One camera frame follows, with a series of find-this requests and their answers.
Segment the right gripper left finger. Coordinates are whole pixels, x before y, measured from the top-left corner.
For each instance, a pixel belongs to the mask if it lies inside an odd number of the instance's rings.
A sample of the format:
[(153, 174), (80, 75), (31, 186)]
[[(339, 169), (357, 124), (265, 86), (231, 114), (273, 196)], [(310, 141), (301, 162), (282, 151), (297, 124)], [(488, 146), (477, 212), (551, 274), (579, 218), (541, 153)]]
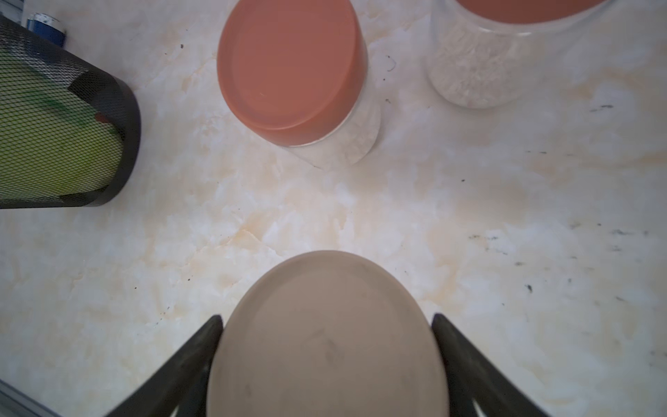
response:
[(222, 317), (211, 316), (147, 382), (109, 415), (205, 416), (208, 378), (222, 333)]

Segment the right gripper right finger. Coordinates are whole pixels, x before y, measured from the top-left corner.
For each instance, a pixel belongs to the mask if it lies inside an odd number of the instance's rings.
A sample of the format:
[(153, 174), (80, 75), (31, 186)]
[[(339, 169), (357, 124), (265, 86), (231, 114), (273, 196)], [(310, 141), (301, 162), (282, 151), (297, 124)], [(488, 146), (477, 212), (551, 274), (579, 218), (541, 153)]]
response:
[(431, 328), (446, 371), (451, 416), (547, 416), (446, 316), (436, 314)]

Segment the beige jar lid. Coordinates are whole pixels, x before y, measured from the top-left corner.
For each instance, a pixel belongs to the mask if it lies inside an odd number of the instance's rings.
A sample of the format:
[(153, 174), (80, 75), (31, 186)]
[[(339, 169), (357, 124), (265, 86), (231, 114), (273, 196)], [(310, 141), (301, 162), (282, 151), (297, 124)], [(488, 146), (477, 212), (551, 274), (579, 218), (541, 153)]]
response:
[(368, 259), (316, 251), (280, 263), (231, 314), (208, 379), (210, 416), (447, 416), (427, 318)]

